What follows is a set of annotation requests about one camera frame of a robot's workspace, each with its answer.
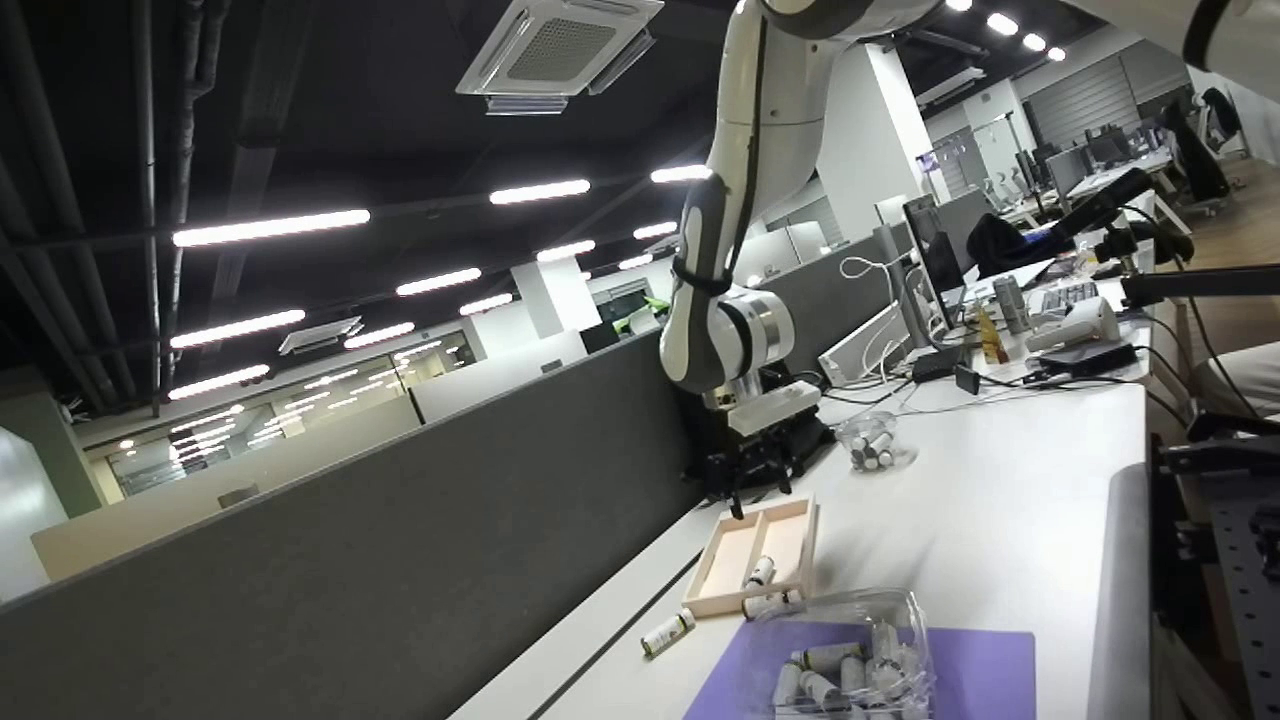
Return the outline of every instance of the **white table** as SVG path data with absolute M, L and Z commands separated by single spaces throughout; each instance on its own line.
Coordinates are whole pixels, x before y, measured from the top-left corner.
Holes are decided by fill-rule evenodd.
M 1146 497 L 1133 494 L 1146 473 L 1146 388 L 993 393 L 972 403 L 935 381 L 889 410 L 901 412 L 897 435 L 919 448 L 911 468 L 858 475 L 836 448 L 795 485 L 823 507 L 822 589 L 918 589 L 935 630 L 1035 631 L 1042 720 L 1116 717 L 1101 703 L 1150 717 Z M 538 714 L 706 550 L 715 516 L 719 507 L 697 507 L 677 522 L 457 717 Z M 684 717 L 742 630 L 706 619 L 648 664 L 639 638 L 668 619 L 684 593 L 688 577 L 548 717 Z
M 1173 152 L 1150 152 L 1140 159 L 1129 159 L 1121 170 L 1108 170 L 1108 174 L 1096 174 L 1096 176 L 1085 176 L 1078 188 L 1068 188 L 1068 201 L 1082 204 L 1090 196 L 1096 196 L 1101 188 L 1116 183 L 1125 174 L 1140 170 L 1150 176 L 1162 176 L 1163 170 L 1173 164 Z

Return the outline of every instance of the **black partition wall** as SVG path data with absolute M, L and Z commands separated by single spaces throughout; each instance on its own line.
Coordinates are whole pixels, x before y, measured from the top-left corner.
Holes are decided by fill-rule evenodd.
M 646 337 L 0 609 L 0 717 L 450 717 L 694 499 Z

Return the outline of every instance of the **wooden block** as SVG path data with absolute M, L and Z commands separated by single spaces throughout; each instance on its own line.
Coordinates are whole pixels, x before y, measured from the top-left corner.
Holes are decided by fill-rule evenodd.
M 772 593 L 814 593 L 814 558 L 817 558 L 817 516 L 822 507 L 807 497 L 790 497 L 756 504 L 745 522 L 726 516 L 694 573 L 684 609 L 697 619 L 736 615 L 747 595 Z M 776 581 L 769 589 L 747 589 L 747 573 L 761 558 L 772 558 Z

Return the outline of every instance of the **robotic arm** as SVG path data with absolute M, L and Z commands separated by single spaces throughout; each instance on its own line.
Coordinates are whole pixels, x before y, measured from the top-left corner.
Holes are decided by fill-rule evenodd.
M 817 388 L 761 393 L 756 373 L 795 347 L 779 296 L 732 286 L 747 224 L 793 201 L 822 152 L 833 57 L 892 36 L 935 0 L 742 0 L 719 62 L 711 182 L 680 215 L 665 373 L 727 410 L 742 435 L 817 403 Z

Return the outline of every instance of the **purple mat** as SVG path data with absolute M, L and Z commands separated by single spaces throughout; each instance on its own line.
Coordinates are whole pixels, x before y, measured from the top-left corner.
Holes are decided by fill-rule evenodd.
M 772 720 L 776 667 L 817 643 L 866 639 L 862 625 L 745 625 L 697 691 L 688 720 Z M 934 630 L 934 720 L 1035 720 L 1035 638 Z

